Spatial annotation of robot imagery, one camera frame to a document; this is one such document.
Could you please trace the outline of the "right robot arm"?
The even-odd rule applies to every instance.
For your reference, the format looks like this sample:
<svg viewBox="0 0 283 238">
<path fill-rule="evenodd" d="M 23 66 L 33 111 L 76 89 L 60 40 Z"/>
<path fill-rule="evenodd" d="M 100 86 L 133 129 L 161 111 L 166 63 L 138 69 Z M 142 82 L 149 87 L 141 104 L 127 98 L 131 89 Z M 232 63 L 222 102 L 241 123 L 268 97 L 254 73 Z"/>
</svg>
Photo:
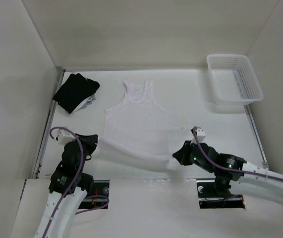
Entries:
<svg viewBox="0 0 283 238">
<path fill-rule="evenodd" d="M 215 176 L 211 185 L 202 188 L 201 195 L 219 198 L 247 195 L 283 206 L 283 175 L 241 157 L 218 153 L 206 143 L 185 141 L 172 156 L 183 166 L 197 165 Z"/>
</svg>

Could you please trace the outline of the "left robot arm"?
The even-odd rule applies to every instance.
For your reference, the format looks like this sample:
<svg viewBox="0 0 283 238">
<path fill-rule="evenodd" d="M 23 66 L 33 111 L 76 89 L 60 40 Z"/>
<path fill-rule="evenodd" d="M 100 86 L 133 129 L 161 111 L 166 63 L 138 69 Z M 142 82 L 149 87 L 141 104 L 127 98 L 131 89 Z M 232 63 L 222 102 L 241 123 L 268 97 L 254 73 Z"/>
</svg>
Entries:
<svg viewBox="0 0 283 238">
<path fill-rule="evenodd" d="M 83 172 L 85 162 L 96 150 L 98 135 L 76 135 L 64 145 L 49 185 L 49 194 L 36 238 L 65 238 L 84 198 L 94 192 L 94 178 Z"/>
</svg>

